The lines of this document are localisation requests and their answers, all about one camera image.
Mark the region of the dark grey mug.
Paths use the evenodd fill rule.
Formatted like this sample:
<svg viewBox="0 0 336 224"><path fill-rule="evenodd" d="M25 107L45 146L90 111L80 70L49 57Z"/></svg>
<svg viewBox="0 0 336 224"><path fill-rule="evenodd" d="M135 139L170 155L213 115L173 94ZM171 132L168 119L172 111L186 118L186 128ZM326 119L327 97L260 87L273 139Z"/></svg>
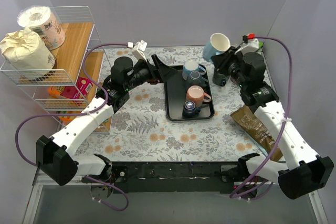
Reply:
<svg viewBox="0 0 336 224"><path fill-rule="evenodd" d="M214 71L212 81L215 85L219 87L224 87L230 79L230 75L225 75Z"/></svg>

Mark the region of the small dark blue mug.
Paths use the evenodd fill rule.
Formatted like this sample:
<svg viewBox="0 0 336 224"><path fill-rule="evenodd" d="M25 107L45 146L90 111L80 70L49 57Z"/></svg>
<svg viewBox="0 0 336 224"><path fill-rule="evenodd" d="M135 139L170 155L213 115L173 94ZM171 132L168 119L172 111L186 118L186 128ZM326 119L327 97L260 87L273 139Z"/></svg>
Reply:
<svg viewBox="0 0 336 224"><path fill-rule="evenodd" d="M198 108L194 101L187 100L183 105L182 117L183 118L195 118L199 115L201 109Z"/></svg>

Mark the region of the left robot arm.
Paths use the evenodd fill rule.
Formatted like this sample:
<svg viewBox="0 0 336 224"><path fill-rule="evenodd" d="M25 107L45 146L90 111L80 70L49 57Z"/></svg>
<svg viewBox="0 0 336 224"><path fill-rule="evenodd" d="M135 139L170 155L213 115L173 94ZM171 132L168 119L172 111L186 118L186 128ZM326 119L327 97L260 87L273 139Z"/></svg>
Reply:
<svg viewBox="0 0 336 224"><path fill-rule="evenodd" d="M176 69L165 65L157 55L153 63L140 59L133 63L129 57L114 61L111 74L104 80L102 89L66 127L51 137L42 136L36 143L36 162L40 170L58 185L69 183L75 176L92 175L100 182L111 178L111 162L95 154L74 158L79 146L106 119L112 117L129 99L129 91L148 82L165 83L176 74Z"/></svg>

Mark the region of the light blue faceted mug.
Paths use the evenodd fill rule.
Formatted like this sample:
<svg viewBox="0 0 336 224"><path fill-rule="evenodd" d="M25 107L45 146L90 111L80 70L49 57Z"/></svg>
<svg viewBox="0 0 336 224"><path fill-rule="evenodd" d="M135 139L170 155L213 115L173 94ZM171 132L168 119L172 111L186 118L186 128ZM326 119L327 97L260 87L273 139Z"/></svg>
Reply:
<svg viewBox="0 0 336 224"><path fill-rule="evenodd" d="M220 55L230 48L229 38L222 33L214 33L203 48L203 59L212 62L211 57Z"/></svg>

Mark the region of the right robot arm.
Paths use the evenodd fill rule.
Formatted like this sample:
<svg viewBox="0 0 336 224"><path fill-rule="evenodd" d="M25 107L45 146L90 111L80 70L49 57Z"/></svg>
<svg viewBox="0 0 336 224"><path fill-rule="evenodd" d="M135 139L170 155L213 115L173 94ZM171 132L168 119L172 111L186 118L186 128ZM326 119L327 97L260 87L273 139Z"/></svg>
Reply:
<svg viewBox="0 0 336 224"><path fill-rule="evenodd" d="M233 48L211 57L214 77L233 79L240 87L244 104L266 127L280 149L284 163L271 161L272 153L261 157L257 153L245 155L238 160L236 168L225 173L237 174L248 182L255 176L279 185L290 199L299 198L323 188L334 168L330 157L321 157L303 139L288 118L288 113L273 88L264 81L266 65L262 55L256 52L242 54Z"/></svg>

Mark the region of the pink mug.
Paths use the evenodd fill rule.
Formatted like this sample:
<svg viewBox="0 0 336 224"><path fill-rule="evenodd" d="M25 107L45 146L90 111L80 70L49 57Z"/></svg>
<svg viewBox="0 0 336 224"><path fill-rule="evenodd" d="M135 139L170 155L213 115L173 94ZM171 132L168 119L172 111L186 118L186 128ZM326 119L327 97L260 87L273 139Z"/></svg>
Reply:
<svg viewBox="0 0 336 224"><path fill-rule="evenodd" d="M197 108L212 101L212 97L200 86L191 86L186 92L186 101L193 101Z"/></svg>

